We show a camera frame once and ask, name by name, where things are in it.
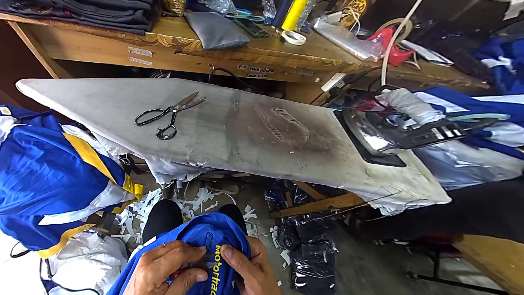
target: wooden workbench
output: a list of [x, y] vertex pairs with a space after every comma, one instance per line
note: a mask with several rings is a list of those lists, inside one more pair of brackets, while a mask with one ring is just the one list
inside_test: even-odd
[[[270, 27], [264, 27], [270, 33], [269, 38], [252, 38], [242, 48], [203, 50], [200, 40], [183, 17], [159, 18], [152, 31], [144, 36], [1, 13], [0, 19], [11, 25], [55, 78], [74, 77], [55, 61], [57, 59], [199, 73], [209, 73], [208, 64], [214, 64], [239, 77], [259, 74], [263, 79], [295, 82], [288, 83], [287, 98], [309, 102], [322, 92], [320, 87], [335, 73], [360, 72], [379, 65], [358, 60], [317, 33], [308, 34], [308, 40], [302, 46], [282, 43]], [[134, 48], [144, 54], [131, 53], [137, 51]], [[407, 65], [390, 66], [388, 81], [411, 90], [447, 86], [475, 94], [488, 88], [480, 80], [454, 68], [425, 61], [420, 65], [420, 71]], [[354, 88], [367, 88], [378, 74], [378, 71], [371, 73]]]

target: fingernail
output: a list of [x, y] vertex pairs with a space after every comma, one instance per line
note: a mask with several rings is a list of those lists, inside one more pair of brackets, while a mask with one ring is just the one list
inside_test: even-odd
[[203, 281], [205, 281], [205, 280], [207, 280], [207, 279], [208, 279], [208, 276], [207, 276], [207, 275], [204, 275], [204, 274], [202, 274], [202, 273], [199, 274], [198, 276], [196, 276], [196, 281], [197, 281], [197, 282], [203, 282]]
[[222, 253], [222, 256], [226, 258], [230, 258], [233, 254], [233, 248], [230, 245], [222, 245], [222, 250], [220, 253]]

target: yellow roll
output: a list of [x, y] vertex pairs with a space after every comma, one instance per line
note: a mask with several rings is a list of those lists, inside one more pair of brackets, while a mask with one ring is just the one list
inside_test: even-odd
[[294, 0], [291, 8], [289, 9], [288, 15], [282, 24], [283, 30], [294, 30], [295, 25], [297, 25], [298, 18], [302, 14], [305, 5], [308, 3], [308, 0]]

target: gray cushion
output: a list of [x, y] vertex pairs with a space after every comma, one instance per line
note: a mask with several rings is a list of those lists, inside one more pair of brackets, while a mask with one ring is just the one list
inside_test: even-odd
[[211, 12], [191, 12], [184, 15], [206, 50], [241, 47], [250, 41], [239, 26], [221, 15]]

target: ironing board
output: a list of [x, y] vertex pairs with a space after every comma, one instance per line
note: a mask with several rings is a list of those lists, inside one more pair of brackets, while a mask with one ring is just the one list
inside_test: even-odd
[[[24, 79], [16, 86], [85, 125], [110, 152], [144, 158], [159, 182], [220, 168], [344, 188], [385, 215], [451, 201], [411, 151], [399, 154], [407, 167], [365, 162], [328, 108], [183, 79]], [[195, 91], [206, 101], [177, 114], [173, 139], [155, 137], [170, 115], [134, 123]]]

